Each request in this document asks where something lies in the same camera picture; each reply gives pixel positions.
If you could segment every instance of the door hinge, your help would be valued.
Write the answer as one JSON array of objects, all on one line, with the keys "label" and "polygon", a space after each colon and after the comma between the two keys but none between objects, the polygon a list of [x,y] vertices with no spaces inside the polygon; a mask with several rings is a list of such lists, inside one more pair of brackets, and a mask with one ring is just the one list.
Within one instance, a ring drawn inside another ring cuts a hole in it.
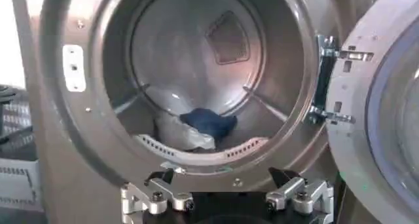
[{"label": "door hinge", "polygon": [[326,112],[327,91],[336,60],[341,56],[341,51],[336,37],[318,35],[317,41],[319,48],[319,74],[316,92],[312,105],[308,110],[308,120],[313,124],[323,122],[325,119],[329,119],[332,122],[354,123],[352,116]]}]

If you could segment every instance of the blue towel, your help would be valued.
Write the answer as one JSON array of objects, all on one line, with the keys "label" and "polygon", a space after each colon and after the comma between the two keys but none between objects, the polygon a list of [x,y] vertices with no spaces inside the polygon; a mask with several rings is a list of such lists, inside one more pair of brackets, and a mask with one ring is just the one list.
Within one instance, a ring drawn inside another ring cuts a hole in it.
[{"label": "blue towel", "polygon": [[236,116],[222,117],[209,109],[194,109],[181,115],[180,119],[199,133],[212,136],[215,142],[227,137],[237,125]]}]

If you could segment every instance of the white plastic crate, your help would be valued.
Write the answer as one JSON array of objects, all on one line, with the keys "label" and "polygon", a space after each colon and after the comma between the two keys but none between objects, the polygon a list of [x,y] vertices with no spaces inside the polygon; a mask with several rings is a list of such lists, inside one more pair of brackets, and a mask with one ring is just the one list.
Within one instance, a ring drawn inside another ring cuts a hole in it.
[{"label": "white plastic crate", "polygon": [[0,208],[42,212],[39,167],[25,92],[18,91],[15,100],[0,107]]}]

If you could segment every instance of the screw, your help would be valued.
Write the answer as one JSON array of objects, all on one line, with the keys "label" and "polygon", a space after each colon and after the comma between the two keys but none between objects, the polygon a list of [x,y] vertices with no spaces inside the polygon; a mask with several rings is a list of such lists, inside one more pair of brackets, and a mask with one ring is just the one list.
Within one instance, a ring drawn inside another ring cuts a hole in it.
[{"label": "screw", "polygon": [[161,191],[156,191],[153,193],[153,201],[158,202],[163,199],[163,193]]},{"label": "screw", "polygon": [[243,186],[243,181],[239,178],[236,178],[233,182],[233,186],[234,187],[242,187]]},{"label": "screw", "polygon": [[308,198],[308,193],[306,191],[298,192],[297,198],[300,200],[306,200]]},{"label": "screw", "polygon": [[84,28],[84,22],[82,20],[77,20],[77,28],[79,29]]},{"label": "screw", "polygon": [[193,200],[187,200],[185,202],[185,209],[187,212],[191,212],[195,209],[195,203],[193,202]]},{"label": "screw", "polygon": [[271,200],[268,200],[266,202],[266,209],[268,210],[269,214],[274,213],[276,211],[276,203]]}]

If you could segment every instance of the stainless steel drum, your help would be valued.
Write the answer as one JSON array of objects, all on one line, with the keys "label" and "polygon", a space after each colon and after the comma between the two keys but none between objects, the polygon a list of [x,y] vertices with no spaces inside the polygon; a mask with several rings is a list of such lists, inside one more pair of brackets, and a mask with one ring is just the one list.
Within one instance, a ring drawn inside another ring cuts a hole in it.
[{"label": "stainless steel drum", "polygon": [[[60,218],[108,221],[98,207],[82,214],[82,186],[113,193],[168,167],[188,191],[266,188],[272,166],[336,174],[323,126],[306,119],[317,35],[343,41],[375,0],[15,1],[45,189]],[[238,117],[216,151],[153,138],[159,113],[195,107]]]}]

